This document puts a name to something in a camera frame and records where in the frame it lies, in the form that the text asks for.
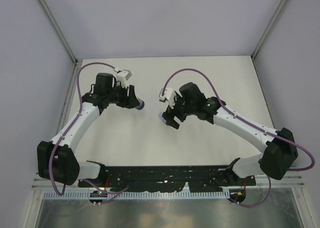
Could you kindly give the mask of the right aluminium frame post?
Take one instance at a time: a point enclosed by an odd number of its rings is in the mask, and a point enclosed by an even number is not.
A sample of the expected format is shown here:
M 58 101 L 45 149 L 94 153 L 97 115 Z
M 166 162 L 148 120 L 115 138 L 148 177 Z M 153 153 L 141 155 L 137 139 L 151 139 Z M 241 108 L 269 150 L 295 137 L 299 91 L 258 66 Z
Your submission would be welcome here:
M 286 10 L 287 6 L 289 5 L 291 0 L 280 0 L 277 4 L 270 20 L 267 23 L 260 39 L 258 40 L 257 45 L 255 46 L 253 53 L 251 55 L 251 59 L 254 61 L 261 50 L 263 49 L 265 43 L 268 41 L 270 35 L 272 34 L 273 30 L 276 28 L 279 20 L 281 19 L 284 11 Z

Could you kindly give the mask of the white vitamin pill bottle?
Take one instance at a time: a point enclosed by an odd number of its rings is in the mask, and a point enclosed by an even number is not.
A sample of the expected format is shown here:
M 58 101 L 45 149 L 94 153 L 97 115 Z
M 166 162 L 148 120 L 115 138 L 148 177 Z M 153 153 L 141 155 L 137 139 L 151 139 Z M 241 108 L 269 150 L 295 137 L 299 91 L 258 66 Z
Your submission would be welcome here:
M 141 111 L 145 107 L 145 102 L 141 99 L 138 100 L 139 105 L 135 107 L 136 110 Z

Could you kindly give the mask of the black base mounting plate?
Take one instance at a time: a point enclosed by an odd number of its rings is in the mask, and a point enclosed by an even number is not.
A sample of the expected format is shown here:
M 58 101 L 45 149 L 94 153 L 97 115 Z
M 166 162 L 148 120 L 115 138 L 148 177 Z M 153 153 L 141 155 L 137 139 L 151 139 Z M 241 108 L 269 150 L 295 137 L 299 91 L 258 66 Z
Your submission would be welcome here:
M 253 175 L 239 178 L 226 165 L 194 166 L 105 166 L 97 178 L 88 179 L 99 188 L 119 192 L 181 192 L 188 185 L 192 193 L 220 192 L 223 187 L 255 186 Z

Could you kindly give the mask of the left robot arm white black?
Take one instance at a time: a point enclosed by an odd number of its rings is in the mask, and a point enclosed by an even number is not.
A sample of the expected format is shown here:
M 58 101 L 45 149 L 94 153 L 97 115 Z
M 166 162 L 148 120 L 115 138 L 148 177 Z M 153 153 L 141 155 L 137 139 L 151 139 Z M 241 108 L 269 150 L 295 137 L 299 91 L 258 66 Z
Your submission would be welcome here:
M 90 92 L 80 100 L 74 116 L 50 141 L 41 141 L 37 146 L 38 175 L 64 185 L 89 179 L 96 187 L 102 187 L 107 175 L 103 164 L 95 161 L 78 162 L 76 148 L 91 124 L 110 105 L 125 109 L 142 110 L 144 102 L 136 97 L 135 87 L 128 84 L 129 70 L 115 75 L 98 73 Z

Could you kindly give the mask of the aluminium frame post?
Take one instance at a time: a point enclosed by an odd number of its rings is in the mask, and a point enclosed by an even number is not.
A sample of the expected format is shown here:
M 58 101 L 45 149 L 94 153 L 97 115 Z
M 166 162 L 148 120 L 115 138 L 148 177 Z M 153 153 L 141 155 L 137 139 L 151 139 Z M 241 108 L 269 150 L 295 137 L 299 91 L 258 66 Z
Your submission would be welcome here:
M 279 20 L 281 19 L 284 11 L 286 10 L 287 6 L 289 5 L 291 0 L 280 0 L 277 4 L 270 20 L 267 23 L 260 39 L 258 40 L 257 45 L 255 46 L 253 53 L 251 55 L 251 59 L 254 61 L 261 50 L 263 49 L 265 43 L 268 41 L 270 35 L 272 34 L 273 30 L 276 28 Z
M 54 14 L 52 13 L 50 7 L 48 6 L 47 1 L 46 0 L 36 0 L 36 1 L 38 2 L 41 10 L 43 11 L 45 17 L 47 18 L 50 26 L 52 27 L 54 33 L 56 34 L 59 42 L 62 45 L 62 47 L 66 51 L 68 57 L 70 58 L 72 63 L 76 65 L 78 60 L 77 60 L 75 54 L 73 53 L 65 35 L 63 34 L 63 31 L 61 30 Z

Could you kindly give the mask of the left aluminium frame post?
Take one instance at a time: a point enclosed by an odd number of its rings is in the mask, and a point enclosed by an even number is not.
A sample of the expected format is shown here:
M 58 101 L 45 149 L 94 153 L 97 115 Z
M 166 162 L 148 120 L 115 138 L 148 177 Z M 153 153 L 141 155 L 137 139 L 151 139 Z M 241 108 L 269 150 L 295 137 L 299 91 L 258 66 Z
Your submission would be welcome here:
M 75 54 L 73 53 L 65 35 L 63 34 L 63 31 L 61 30 L 54 14 L 52 13 L 50 7 L 48 6 L 47 1 L 46 0 L 36 0 L 36 1 L 38 2 L 41 10 L 43 11 L 45 17 L 47 18 L 50 26 L 52 27 L 54 33 L 56 34 L 59 42 L 62 45 L 62 47 L 66 51 L 68 57 L 70 58 L 72 63 L 76 65 L 78 60 L 77 60 Z

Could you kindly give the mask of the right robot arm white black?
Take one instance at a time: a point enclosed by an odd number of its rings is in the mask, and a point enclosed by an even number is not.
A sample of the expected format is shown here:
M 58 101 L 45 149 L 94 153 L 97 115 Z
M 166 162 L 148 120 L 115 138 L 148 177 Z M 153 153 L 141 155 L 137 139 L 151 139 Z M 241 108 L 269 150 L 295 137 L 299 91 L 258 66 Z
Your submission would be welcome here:
M 225 128 L 252 144 L 258 155 L 234 159 L 225 169 L 226 179 L 232 185 L 238 185 L 244 178 L 266 174 L 281 180 L 298 158 L 297 148 L 293 145 L 293 133 L 282 128 L 265 127 L 252 120 L 245 120 L 217 97 L 207 98 L 199 87 L 188 82 L 176 92 L 172 88 L 163 88 L 159 94 L 161 102 L 168 106 L 162 113 L 167 126 L 178 129 L 178 118 L 184 122 L 188 116 Z

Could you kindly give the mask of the clear blue pill organizer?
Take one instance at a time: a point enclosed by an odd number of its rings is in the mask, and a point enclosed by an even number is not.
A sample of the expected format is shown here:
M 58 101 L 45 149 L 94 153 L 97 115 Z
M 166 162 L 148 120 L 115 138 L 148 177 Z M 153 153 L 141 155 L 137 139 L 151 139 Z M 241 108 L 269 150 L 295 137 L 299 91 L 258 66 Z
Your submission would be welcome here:
M 163 113 L 162 113 L 162 112 L 159 114 L 159 118 L 160 118 L 160 120 L 161 120 L 165 125 L 167 124 L 167 121 L 166 121 L 166 119 L 163 117 Z

